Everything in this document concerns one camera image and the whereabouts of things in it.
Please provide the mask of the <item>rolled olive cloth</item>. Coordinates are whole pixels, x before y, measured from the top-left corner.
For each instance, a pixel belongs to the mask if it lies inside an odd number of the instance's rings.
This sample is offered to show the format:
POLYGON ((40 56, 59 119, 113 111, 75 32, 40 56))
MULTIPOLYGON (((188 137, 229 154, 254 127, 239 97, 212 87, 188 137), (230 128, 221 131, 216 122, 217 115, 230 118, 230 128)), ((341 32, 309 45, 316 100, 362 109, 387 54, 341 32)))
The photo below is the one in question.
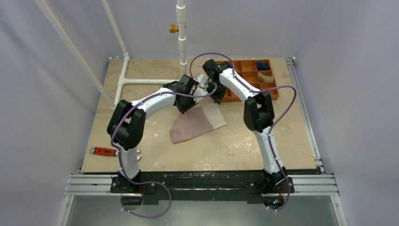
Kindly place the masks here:
POLYGON ((271 74, 265 74, 262 72, 258 72, 258 78, 260 82, 264 83, 273 83, 274 82, 274 76, 271 74))

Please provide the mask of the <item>aluminium frame rails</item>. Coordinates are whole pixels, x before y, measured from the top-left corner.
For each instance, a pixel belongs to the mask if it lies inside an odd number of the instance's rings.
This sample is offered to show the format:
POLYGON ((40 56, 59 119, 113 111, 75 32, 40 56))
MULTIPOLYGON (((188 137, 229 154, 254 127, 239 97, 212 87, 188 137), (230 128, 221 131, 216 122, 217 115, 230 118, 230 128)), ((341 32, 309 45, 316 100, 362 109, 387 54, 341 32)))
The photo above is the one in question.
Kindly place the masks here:
MULTIPOLYGON (((291 196, 328 196, 331 199, 333 213, 338 225, 346 225, 344 214, 340 207, 339 191, 334 175, 327 175, 323 168, 323 163, 318 151, 318 147, 314 138, 311 122, 309 120, 308 112, 303 100, 300 86, 297 82, 297 75, 295 70, 294 60, 292 58, 286 59, 287 67, 291 79, 294 80, 294 87, 297 89, 297 98, 300 103, 301 112, 307 126, 307 134, 313 151, 313 157, 317 168, 315 170, 289 170, 287 178, 289 180, 287 186, 294 185, 295 191, 291 193, 287 191, 281 195, 285 201, 291 196)), ((112 177, 114 174, 72 174, 66 187, 65 197, 68 207, 71 207, 74 197, 77 196, 118 196, 121 198, 121 203, 130 205, 137 204, 143 194, 128 194, 123 196, 121 194, 112 194, 110 192, 112 177)), ((267 210, 277 211, 278 207, 266 207, 267 210)))

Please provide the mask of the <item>orange yellow valve knob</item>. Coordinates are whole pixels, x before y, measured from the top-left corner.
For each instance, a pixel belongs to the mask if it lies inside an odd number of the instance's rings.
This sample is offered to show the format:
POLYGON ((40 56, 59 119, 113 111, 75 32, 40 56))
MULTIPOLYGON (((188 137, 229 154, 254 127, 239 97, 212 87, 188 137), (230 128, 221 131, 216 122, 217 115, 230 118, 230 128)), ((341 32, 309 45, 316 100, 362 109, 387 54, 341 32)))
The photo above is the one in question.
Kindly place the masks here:
POLYGON ((168 30, 169 30, 170 33, 179 33, 180 32, 180 27, 178 25, 176 25, 176 24, 171 24, 169 26, 168 30))

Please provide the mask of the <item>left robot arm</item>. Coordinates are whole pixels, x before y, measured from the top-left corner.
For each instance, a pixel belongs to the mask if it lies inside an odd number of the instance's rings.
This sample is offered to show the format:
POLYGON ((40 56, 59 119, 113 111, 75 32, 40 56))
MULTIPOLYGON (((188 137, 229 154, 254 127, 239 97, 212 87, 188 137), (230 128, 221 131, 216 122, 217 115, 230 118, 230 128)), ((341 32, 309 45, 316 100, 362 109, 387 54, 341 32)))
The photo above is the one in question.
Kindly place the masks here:
POLYGON ((202 83, 197 79, 184 74, 147 97, 118 102, 107 127, 120 164, 117 176, 112 178, 111 193, 138 193, 146 185, 156 184, 141 180, 138 165, 137 147, 143 138, 145 121, 167 107, 175 106, 181 113, 193 108, 197 104, 195 99, 200 97, 200 86, 202 83))

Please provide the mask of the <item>pink and white underwear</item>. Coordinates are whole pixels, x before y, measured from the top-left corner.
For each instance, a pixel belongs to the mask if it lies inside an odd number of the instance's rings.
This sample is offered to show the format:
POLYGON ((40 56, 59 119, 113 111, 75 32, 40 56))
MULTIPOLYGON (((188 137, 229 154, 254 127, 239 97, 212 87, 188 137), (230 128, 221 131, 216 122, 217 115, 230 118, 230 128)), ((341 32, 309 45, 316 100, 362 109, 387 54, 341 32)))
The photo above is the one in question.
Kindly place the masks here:
POLYGON ((197 106, 180 114, 169 130, 173 144, 188 141, 226 126, 219 106, 211 103, 197 106))

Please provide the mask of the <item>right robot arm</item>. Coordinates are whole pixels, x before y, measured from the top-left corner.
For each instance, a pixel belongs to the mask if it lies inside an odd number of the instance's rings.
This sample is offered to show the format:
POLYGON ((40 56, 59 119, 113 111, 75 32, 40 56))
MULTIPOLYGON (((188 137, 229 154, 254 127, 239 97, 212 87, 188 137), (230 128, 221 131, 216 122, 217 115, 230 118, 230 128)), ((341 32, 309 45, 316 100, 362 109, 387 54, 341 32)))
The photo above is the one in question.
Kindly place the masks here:
POLYGON ((263 158, 264 194, 275 192, 288 183, 287 170, 279 157, 274 126, 279 120, 274 119, 275 113, 269 90, 259 90, 237 75, 231 63, 218 64, 210 59, 202 66, 208 78, 213 82, 207 91, 211 98, 220 104, 226 90, 233 92, 244 104, 243 121, 245 126, 254 133, 263 158))

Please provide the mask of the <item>white PVC pipe frame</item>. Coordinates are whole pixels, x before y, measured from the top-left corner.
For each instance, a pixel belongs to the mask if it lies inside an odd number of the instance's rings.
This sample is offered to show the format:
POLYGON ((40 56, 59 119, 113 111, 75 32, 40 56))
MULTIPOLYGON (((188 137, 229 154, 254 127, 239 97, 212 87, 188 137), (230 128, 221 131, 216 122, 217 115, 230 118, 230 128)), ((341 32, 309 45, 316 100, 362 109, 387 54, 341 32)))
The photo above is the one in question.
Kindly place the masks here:
POLYGON ((136 58, 175 59, 181 72, 175 0, 38 0, 35 2, 109 108, 136 84, 164 84, 162 75, 133 76, 136 58))

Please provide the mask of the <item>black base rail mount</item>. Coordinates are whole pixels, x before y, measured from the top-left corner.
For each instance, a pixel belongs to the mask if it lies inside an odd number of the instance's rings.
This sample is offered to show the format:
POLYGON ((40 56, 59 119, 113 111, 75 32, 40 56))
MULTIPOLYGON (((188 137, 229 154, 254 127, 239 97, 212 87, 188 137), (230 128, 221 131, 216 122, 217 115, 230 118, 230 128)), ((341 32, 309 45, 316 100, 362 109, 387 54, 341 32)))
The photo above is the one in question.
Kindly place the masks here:
POLYGON ((145 205, 159 201, 230 201, 278 207, 281 195, 294 185, 276 185, 260 170, 139 172, 130 183, 121 173, 112 177, 112 194, 143 194, 145 205))

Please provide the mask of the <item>rolled blue cloth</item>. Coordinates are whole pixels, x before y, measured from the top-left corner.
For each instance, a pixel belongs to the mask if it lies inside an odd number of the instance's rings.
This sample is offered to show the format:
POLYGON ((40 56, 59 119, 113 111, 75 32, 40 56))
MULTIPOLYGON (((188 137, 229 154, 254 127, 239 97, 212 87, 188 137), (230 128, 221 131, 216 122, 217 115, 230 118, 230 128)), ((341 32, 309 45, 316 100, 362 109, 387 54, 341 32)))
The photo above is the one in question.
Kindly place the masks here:
POLYGON ((255 65, 258 71, 268 71, 271 69, 268 62, 255 61, 255 65))

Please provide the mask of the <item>orange compartment tray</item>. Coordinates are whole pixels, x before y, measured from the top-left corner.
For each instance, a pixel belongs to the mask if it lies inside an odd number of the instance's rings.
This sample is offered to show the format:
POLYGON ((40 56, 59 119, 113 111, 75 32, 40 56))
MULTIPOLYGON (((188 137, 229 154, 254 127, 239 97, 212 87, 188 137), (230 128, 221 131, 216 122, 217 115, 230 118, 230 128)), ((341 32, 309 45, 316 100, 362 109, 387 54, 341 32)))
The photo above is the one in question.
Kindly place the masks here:
MULTIPOLYGON (((268 62, 270 67, 271 63, 269 59, 260 59, 260 60, 234 60, 235 72, 243 78, 246 82, 248 82, 251 86, 259 89, 266 90, 271 89, 277 86, 275 76, 273 70, 270 69, 268 71, 258 71, 255 65, 255 61, 268 62), (260 82, 258 78, 258 72, 262 72, 265 74, 271 74, 274 76, 273 83, 264 83, 260 82)), ((277 90, 273 90, 270 92, 272 100, 277 100, 279 98, 279 92, 277 90)), ((241 100, 226 87, 226 94, 222 100, 223 103, 231 103, 231 102, 241 102, 241 100)))

